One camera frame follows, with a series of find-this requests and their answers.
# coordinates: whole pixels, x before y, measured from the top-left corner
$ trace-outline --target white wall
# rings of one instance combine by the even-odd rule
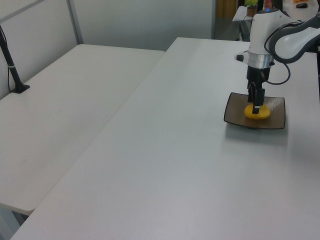
[[[216,0],[71,0],[71,5],[85,44],[166,51],[177,37],[212,37]]]
[[[22,82],[77,45],[67,0],[41,1],[1,26]],[[15,86],[12,79],[10,85],[11,89]],[[0,51],[0,99],[8,93],[7,63]]]
[[[41,0],[0,0],[0,23],[19,11],[23,11]]]

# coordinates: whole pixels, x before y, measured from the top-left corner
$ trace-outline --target square plate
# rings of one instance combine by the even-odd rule
[[[284,97],[264,97],[271,114],[267,119],[254,120],[245,116],[245,108],[250,104],[248,95],[232,92],[224,111],[224,121],[250,129],[284,129],[286,125],[286,104]]]

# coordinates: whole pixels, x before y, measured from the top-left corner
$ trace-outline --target white desk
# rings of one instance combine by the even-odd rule
[[[317,0],[308,0],[307,8],[296,8],[299,2],[293,2],[292,0],[284,0],[282,9],[288,13],[292,19],[306,21],[315,16],[318,12]]]
[[[79,45],[0,101],[0,207],[30,214],[164,55]]]
[[[319,239],[316,55],[265,85],[287,127],[250,130],[223,121],[248,46],[178,38],[12,240]]]

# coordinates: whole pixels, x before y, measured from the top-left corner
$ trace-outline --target black lamp base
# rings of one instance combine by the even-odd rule
[[[14,88],[13,90],[11,90],[12,93],[15,93],[15,94],[21,94],[23,93],[25,90],[27,90],[28,88],[30,88],[29,85],[23,85],[23,87],[19,90],[17,90],[16,88]]]

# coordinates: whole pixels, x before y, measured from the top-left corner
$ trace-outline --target yellow sponge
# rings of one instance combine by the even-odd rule
[[[254,105],[250,104],[246,106],[246,108],[244,109],[244,115],[249,119],[263,120],[263,119],[267,119],[271,114],[270,108],[265,104],[260,106],[260,110],[258,114],[252,113],[253,108],[254,108]]]

